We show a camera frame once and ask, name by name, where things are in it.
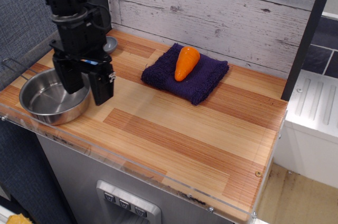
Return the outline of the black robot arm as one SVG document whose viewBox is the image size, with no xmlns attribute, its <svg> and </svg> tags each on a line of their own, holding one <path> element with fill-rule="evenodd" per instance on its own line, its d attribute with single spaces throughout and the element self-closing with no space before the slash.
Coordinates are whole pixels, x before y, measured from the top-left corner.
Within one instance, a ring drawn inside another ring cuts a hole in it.
<svg viewBox="0 0 338 224">
<path fill-rule="evenodd" d="M 50 42 L 54 49 L 54 68 L 69 94 L 83 86 L 82 74 L 90 81 L 97 106 L 114 95 L 115 73 L 111 56 L 104 51 L 109 25 L 102 19 L 101 6 L 90 0 L 45 0 L 59 39 Z"/>
</svg>

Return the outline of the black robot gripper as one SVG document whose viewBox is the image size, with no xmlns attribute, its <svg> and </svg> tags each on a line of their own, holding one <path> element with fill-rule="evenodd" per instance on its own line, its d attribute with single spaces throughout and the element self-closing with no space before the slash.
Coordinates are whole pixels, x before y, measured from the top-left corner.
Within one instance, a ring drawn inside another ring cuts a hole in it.
<svg viewBox="0 0 338 224">
<path fill-rule="evenodd" d="M 62 16 L 52 14 L 52 22 L 58 27 L 60 39 L 52 41 L 53 64 L 67 93 L 73 94 L 84 87 L 81 73 L 88 73 L 96 106 L 114 96 L 116 75 L 111 57 L 104 51 L 106 27 L 100 10 L 80 10 L 79 13 Z M 91 65 L 82 60 L 94 60 Z"/>
</svg>

